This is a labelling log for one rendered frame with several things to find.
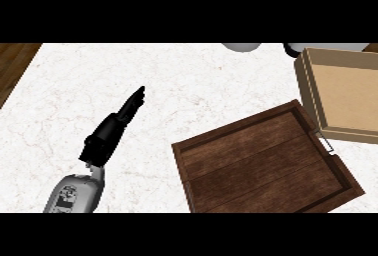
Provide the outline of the brown wooden tray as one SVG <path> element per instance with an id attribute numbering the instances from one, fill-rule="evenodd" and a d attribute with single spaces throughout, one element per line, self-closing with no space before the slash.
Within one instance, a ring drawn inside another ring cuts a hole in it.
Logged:
<path id="1" fill-rule="evenodd" d="M 365 194 L 297 101 L 173 144 L 194 213 L 328 212 Z"/>

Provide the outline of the cardboard box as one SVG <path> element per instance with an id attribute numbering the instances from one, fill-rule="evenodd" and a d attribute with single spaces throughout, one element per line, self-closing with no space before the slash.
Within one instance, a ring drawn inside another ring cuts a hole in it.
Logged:
<path id="1" fill-rule="evenodd" d="M 378 144 L 378 53 L 308 48 L 294 68 L 303 106 L 325 138 Z"/>

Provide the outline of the pale grey round object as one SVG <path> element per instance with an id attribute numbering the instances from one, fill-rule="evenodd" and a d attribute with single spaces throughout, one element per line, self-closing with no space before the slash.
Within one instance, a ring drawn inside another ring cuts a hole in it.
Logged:
<path id="1" fill-rule="evenodd" d="M 225 43 L 224 46 L 240 53 L 252 52 L 260 47 L 260 43 Z"/>

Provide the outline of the brown wooden cabinet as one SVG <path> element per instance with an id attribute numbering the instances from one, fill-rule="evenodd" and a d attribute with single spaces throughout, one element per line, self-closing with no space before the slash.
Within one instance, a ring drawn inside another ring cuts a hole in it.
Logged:
<path id="1" fill-rule="evenodd" d="M 40 47 L 42 43 L 0 43 L 0 108 Z"/>

